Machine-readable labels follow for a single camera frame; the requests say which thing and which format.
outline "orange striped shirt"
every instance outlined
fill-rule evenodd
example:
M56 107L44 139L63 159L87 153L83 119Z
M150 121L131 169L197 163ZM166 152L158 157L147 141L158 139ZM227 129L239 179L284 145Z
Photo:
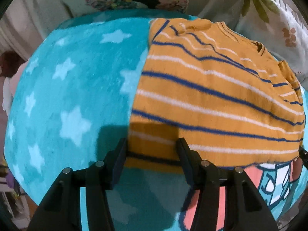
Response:
M149 45L130 117L128 166L178 171L179 137L220 167L298 156L300 84L263 44L223 22L160 18L151 23Z

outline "pink fabric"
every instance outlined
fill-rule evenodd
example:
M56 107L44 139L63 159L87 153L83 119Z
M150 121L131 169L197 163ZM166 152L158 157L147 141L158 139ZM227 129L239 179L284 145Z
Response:
M290 182L297 180L301 174L302 160L297 159L291 162L292 175ZM250 166L244 169L247 175L252 180L256 188L259 188L263 171L256 166ZM183 224L187 230L190 230L192 222L195 216L200 191L196 190L190 198L189 206L185 212ZM225 215L225 203L226 203L226 191L225 187L219 188L219 207L218 207L218 219L216 230L221 230L224 227L224 215Z
M13 97L15 96L15 92L16 92L17 85L18 85L18 82L20 80L21 74L23 73L23 71L27 67L27 65L28 65L28 61L21 64L21 66L18 68L18 71L16 72L16 74L13 75L12 79L10 80L9 88L10 88L10 92L11 92Z

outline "cartoon print fabric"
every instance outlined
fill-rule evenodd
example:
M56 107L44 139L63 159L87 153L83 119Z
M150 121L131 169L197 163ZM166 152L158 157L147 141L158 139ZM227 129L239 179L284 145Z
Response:
M149 22L181 16L189 19L147 9L96 13L64 22L37 49L18 84L5 139L7 163L37 204L63 168L87 168L127 136L148 54ZM271 189L267 174L273 177L275 189L268 204L275 218L284 206L293 205L307 183L305 168L299 179L287 179L283 187L275 172L255 170L265 189ZM182 174L126 167L107 199L118 231L186 231L190 221L184 203L190 204L191 194ZM83 231L88 231L84 189L81 217Z
M291 188L300 177L302 161L250 166L244 169L271 210L284 203ZM199 190L190 190L182 207L179 221L183 231L190 230L198 203ZM220 188L219 212L216 230L222 231L225 214L225 188Z

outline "star-patterned blanket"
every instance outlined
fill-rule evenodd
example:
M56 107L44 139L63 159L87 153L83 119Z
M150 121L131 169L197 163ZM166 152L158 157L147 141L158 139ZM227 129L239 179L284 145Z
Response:
M31 57L14 97L5 157L37 204L63 168L87 168L127 136L147 57L149 22L159 17L194 19L147 9L92 14L61 24ZM260 192L272 190L266 196L275 218L307 183L303 168L294 184L291 167L288 163L257 168L262 175ZM125 168L119 184L107 192L117 231L187 231L194 195L183 175L132 168ZM84 190L81 216L87 231Z

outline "blue stripe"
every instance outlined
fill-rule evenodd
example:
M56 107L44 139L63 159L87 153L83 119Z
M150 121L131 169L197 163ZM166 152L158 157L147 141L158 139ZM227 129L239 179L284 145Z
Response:
M170 28L174 31L174 33L175 33L176 36L179 35L177 29L176 29L173 25L171 25Z
M288 85L286 82L282 82L282 83L276 83L276 84L273 84L273 87L281 87L281 86L285 86L285 85Z
M162 32L162 31L165 29L165 27L167 27L167 25L168 25L169 22L170 22L170 20L166 20L166 21L165 21L165 23L163 24L163 26L161 26L161 28L160 28L160 29L156 32L156 34L154 35L153 40L155 39L155 37L158 36L158 34L159 34L160 32Z
M196 55L194 55L193 53L191 53L189 50L187 50L182 44L179 43L174 43L174 42L160 42L160 41L153 41L152 44L154 45L160 45L160 46L175 46L175 47L180 47L181 49L183 49L187 54L189 54L190 56L194 57L195 59L197 59L198 61L206 61L206 60L214 60L214 61L219 61L219 62L224 62L227 64L231 64L239 69L242 69L252 75L254 75L255 77L259 78L261 81L263 82L267 82L267 83L272 83L270 80L266 80L263 79L259 76L258 72L250 69L250 68L246 68L244 67L242 64L234 62L234 61L229 61L229 60L225 60L222 58L217 58L217 57L213 57L213 56L203 56L203 57L198 57Z
M298 104L300 106L303 106L303 103L299 103L298 101L290 102L290 104Z
M216 54L219 54L220 56L222 56L222 57L228 59L229 61L233 61L234 63L236 63L236 64L241 65L242 67L244 67L244 66L243 66L242 64L240 64L239 62L234 61L232 58L230 58L230 57L228 57L228 56L226 56L226 55L223 55L223 54L221 54L221 53L218 53L218 52L215 50L215 48L214 48L214 46L213 46L212 44L210 44L210 43L205 43L205 42L201 41L200 38L199 38L198 36L196 36L194 33L187 33L187 34L192 35L192 36L196 39L196 41L199 42L199 43L200 43L201 45L203 45L203 46L210 45L210 46L213 48L213 51L214 51Z
M283 121L283 122L286 122L288 124L291 124L292 126L295 126L295 125L302 125L304 123L303 122L296 122L296 123L293 123L292 121L289 121L289 120L286 120L284 118L281 118L281 117L278 117L276 115L274 115L272 112L270 111L267 111L265 109L262 109L250 102L247 102L247 101L244 101L244 100L241 100L241 99L238 99L238 98L235 98L235 97L232 97L232 96L228 96L224 93L221 93L221 92L218 92L216 90L212 90L212 89L209 89L209 88L206 88L206 87L203 87L201 85L198 85L198 84L195 84L195 83L192 83L192 82L189 82L187 80L184 80L184 79L181 79L181 78L178 78L176 76L172 76L172 75L169 75L169 74L163 74L163 73L157 73L157 72L152 72L152 71L143 71L141 73L141 75L143 76L150 76L150 77L158 77L158 78L162 78L162 79L165 79L165 80L169 80L169 81L173 81L173 82L176 82L176 83L179 83L183 86L186 86L188 88L193 88L193 89L196 89L200 92L203 92L203 93L207 93L209 95L213 95L213 96L216 96L216 97L219 97L219 98L222 98L222 99L225 99L227 101L231 101L231 102L235 102L235 103L239 103L239 104L242 104L242 105L246 105L248 107L251 107L253 109L256 109L257 111L260 111L262 113L265 113L271 117L273 117L274 119L276 120L279 120L279 121Z
M274 137L268 137L268 136L260 136L260 135L253 135L253 134L247 134L247 133L240 133L240 132L232 132L232 131L224 131L219 129L212 129L212 128L206 128L202 126L192 126L187 125L180 122L175 122L172 120L168 120L159 116L155 116L140 110L132 109L132 114L145 117L150 120L158 121L165 123L170 126L179 127L181 129L190 130L190 131L200 131L200 132L206 132L216 135L222 135L222 136L238 136L238 137L245 137L245 138L254 138L254 139L261 139L261 140L268 140L268 141L277 141L277 142L301 142L303 138L299 140L287 140L285 138L274 138Z

